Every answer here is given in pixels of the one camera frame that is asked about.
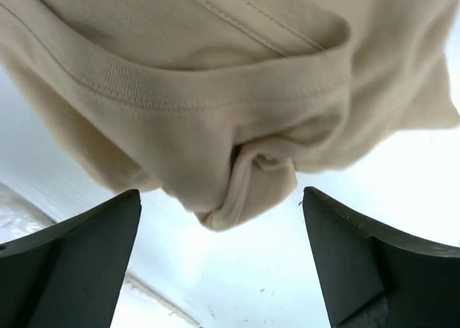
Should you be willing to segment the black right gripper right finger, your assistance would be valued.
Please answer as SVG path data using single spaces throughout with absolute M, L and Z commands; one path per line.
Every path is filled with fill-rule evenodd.
M 303 214 L 332 327 L 459 326 L 459 248 L 360 214 L 314 187 Z

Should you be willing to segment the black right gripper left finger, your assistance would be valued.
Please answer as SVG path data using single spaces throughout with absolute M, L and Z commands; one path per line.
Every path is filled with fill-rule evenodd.
M 1 326 L 110 327 L 140 217 L 128 190 L 1 244 Z

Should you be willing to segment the beige t shirt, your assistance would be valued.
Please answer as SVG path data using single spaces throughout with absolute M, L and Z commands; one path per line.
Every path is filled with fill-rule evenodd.
M 1 0 L 1 63 L 55 141 L 119 193 L 223 231 L 400 130 L 459 123 L 459 0 Z

